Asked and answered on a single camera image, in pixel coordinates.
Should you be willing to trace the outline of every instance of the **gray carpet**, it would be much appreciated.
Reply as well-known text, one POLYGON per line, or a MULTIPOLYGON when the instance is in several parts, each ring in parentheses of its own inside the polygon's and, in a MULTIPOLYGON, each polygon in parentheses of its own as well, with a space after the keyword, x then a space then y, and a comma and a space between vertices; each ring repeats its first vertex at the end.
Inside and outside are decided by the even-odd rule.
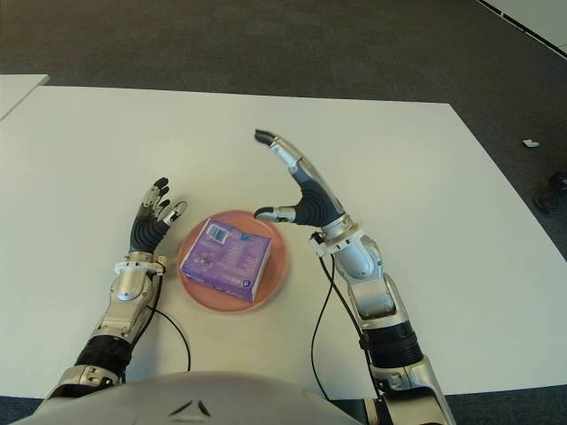
MULTIPOLYGON (((0 73, 48 73, 52 85, 448 102, 567 257, 567 205, 548 217, 531 201, 567 169, 567 61, 474 0, 0 6, 0 73), (525 138, 540 147, 528 150, 525 138)), ((539 422, 565 423, 559 393, 565 399, 558 387, 451 403, 463 423, 544 414, 539 422)))

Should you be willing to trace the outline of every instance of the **robot finger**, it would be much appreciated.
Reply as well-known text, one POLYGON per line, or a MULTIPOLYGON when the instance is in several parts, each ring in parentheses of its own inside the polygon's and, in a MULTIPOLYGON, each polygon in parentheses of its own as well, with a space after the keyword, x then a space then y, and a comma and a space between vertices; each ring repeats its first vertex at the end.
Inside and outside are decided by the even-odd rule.
POLYGON ((169 201, 169 199, 166 199, 165 201, 162 201, 161 204, 159 204, 156 207, 155 213, 153 214, 156 219, 159 217, 159 215, 161 214, 163 209, 170 204, 170 202, 171 201, 169 201))
POLYGON ((254 219, 293 223, 296 212, 294 206, 264 206, 254 213, 254 219))
POLYGON ((164 215, 161 221, 166 223, 168 226, 171 226, 174 221, 176 221, 179 217, 182 216, 186 208, 187 208, 187 203, 185 201, 178 202, 173 206, 173 208, 171 208, 168 212, 166 212, 166 214, 164 215))

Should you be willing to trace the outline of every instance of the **dark object on floor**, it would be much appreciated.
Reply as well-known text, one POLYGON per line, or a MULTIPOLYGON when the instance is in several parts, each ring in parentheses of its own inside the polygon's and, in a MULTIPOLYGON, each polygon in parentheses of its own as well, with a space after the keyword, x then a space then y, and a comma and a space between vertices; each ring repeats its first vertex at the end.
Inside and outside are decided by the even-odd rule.
POLYGON ((42 403, 41 398, 20 398, 0 396, 0 425, 23 419, 42 403))
POLYGON ((559 202, 567 195, 567 173, 558 171, 549 177, 548 184, 542 186, 533 196, 533 203, 545 214, 557 211, 559 202))

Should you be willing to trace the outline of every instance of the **silver arm segment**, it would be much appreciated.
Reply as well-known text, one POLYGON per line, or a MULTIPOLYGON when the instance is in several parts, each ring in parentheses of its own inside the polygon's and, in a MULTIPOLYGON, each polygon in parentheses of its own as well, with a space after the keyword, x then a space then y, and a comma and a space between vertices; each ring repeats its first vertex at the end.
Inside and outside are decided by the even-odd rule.
MULTIPOLYGON (((431 363, 419 348, 400 294, 392 278, 383 271, 382 255, 376 242, 345 213, 328 185, 297 148, 265 131, 257 130, 256 140, 268 145, 283 159, 297 182, 301 164, 308 164, 307 171, 301 172, 302 192, 309 176, 313 176, 314 186, 322 192, 316 195, 328 200, 327 204, 311 203, 312 208, 338 206, 334 210, 321 207, 321 211, 312 213, 320 220, 300 224, 321 228, 312 235, 310 243, 319 257, 335 256, 337 270, 347 283, 353 315, 364 339, 361 348, 368 351, 371 358, 371 378, 378 389, 378 402, 387 406, 387 413, 381 409, 382 415, 399 424, 455 424, 431 363)), ((298 222, 293 213, 299 205, 271 211, 260 208, 255 216, 262 220, 298 222)))

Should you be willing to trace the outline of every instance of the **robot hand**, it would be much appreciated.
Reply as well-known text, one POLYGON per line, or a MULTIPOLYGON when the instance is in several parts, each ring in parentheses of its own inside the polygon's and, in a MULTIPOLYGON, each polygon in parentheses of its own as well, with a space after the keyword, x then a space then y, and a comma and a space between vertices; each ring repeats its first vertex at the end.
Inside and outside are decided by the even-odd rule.
POLYGON ((130 252, 140 251, 153 254, 172 223, 181 217, 185 211, 187 203, 182 201, 162 214, 164 208, 170 203, 169 199, 159 202, 169 191, 167 183, 167 178, 162 177, 153 183, 146 192, 132 224, 130 252))
POLYGON ((256 130, 254 136, 266 144, 285 164, 301 188, 301 199, 294 206, 263 207, 255 218, 269 221, 289 221, 322 228, 341 217, 345 210, 333 195, 325 180, 311 163, 291 143, 268 131, 256 130))
POLYGON ((350 218, 327 183, 291 143, 263 130, 256 130, 255 138, 287 164, 303 196, 294 206, 260 208, 254 217, 321 228, 310 242, 319 257, 335 256, 337 270, 346 281, 377 404, 386 406, 386 413, 379 414, 381 421, 454 424, 396 285, 383 273, 377 244, 350 218))

